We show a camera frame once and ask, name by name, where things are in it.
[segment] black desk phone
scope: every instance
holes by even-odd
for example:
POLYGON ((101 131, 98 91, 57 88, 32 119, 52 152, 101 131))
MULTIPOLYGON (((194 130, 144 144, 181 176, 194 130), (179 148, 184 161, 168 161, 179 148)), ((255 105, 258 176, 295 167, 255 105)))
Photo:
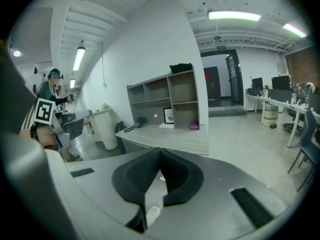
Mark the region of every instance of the black desk phone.
POLYGON ((146 124, 147 123, 147 119, 145 117, 139 117, 135 122, 134 124, 125 129, 124 132, 127 133, 127 132, 130 132, 131 130, 133 130, 134 128, 140 128, 142 125, 146 124))

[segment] door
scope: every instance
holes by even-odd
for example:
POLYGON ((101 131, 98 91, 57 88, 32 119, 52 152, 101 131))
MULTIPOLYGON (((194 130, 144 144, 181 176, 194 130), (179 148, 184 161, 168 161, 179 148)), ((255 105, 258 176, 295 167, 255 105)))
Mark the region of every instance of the door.
POLYGON ((221 98, 218 68, 216 66, 204 68, 204 77, 208 100, 221 98))
POLYGON ((226 65, 228 67, 229 77, 230 77, 231 101, 238 103, 239 102, 238 79, 237 79, 234 58, 231 55, 229 58, 226 58, 225 60, 226 60, 226 65))

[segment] ceiling light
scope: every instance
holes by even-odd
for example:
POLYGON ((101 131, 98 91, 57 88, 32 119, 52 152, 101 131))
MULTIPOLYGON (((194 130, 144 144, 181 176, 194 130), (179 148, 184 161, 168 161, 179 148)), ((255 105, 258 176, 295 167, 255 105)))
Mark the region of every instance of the ceiling light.
POLYGON ((18 50, 15 50, 15 51, 13 52, 13 56, 15 56, 15 57, 19 57, 20 55, 21 55, 21 52, 18 51, 18 50))
POLYGON ((71 79, 70 80, 70 88, 75 88, 75 83, 76 83, 76 80, 75 79, 71 79))
POLYGON ((73 64, 74 71, 79 70, 80 63, 81 63, 82 57, 84 56, 85 51, 86 51, 86 48, 78 47, 78 50, 76 51, 76 55, 74 59, 74 64, 73 64))
POLYGON ((249 12, 241 12, 241 11, 209 11, 208 18, 209 20, 215 19, 242 19, 242 20, 250 20, 250 21, 258 21, 261 15, 249 13, 249 12))
POLYGON ((285 24, 283 28, 297 34, 301 38, 305 38, 307 36, 305 33, 290 24, 285 24))

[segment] doorway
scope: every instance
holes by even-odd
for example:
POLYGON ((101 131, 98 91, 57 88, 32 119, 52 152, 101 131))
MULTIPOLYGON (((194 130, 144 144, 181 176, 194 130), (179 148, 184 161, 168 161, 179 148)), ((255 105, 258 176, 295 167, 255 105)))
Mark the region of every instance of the doorway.
POLYGON ((202 53, 201 59, 209 116, 245 115, 243 83, 236 50, 202 53))

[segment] brown brick wall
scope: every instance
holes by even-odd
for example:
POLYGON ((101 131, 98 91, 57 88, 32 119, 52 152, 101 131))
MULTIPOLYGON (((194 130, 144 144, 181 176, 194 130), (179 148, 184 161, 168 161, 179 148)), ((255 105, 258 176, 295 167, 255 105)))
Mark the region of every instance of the brown brick wall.
POLYGON ((285 56, 291 82, 312 82, 320 88, 319 55, 314 47, 285 56))

